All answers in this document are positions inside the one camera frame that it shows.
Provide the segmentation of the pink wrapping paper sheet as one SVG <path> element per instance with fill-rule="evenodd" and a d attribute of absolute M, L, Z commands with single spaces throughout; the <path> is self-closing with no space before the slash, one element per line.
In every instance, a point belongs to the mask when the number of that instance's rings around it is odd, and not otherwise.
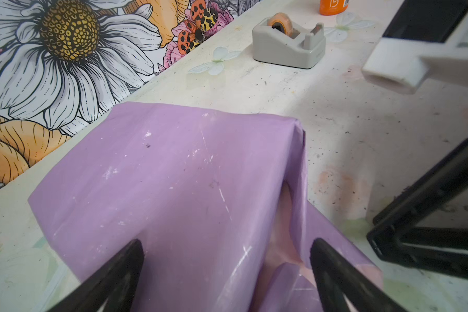
<path fill-rule="evenodd" d="M 81 281 L 142 243 L 134 311 L 320 311 L 315 239 L 375 285 L 383 275 L 308 201 L 305 137 L 294 118 L 125 103 L 29 205 Z"/>

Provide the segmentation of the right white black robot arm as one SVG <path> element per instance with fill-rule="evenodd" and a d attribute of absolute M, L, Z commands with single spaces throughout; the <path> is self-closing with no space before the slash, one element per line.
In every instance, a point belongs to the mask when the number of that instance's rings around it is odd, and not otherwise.
<path fill-rule="evenodd" d="M 405 1 L 363 66 L 400 94 L 427 79 L 468 87 L 468 1 Z M 419 223 L 468 189 L 468 139 L 373 218 L 367 240 L 390 263 L 468 280 L 468 229 Z"/>

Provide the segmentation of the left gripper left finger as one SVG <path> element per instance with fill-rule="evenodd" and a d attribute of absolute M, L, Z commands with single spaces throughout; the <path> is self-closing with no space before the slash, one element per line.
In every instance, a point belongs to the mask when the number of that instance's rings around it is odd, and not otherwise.
<path fill-rule="evenodd" d="M 142 243 L 133 239 L 49 311 L 131 311 L 143 263 Z"/>

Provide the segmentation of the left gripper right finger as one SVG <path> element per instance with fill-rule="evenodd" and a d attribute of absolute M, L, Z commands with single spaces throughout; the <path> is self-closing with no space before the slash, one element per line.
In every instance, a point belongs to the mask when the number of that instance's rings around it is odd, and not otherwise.
<path fill-rule="evenodd" d="M 324 239 L 313 241 L 309 259 L 324 311 L 349 311 L 350 302 L 357 311 L 406 312 Z"/>

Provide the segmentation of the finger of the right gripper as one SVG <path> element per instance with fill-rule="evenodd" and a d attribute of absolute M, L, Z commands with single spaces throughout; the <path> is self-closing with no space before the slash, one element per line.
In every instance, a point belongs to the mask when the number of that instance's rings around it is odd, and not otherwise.
<path fill-rule="evenodd" d="M 468 190 L 468 138 L 373 218 L 367 240 L 383 261 L 468 280 L 468 227 L 427 220 Z"/>

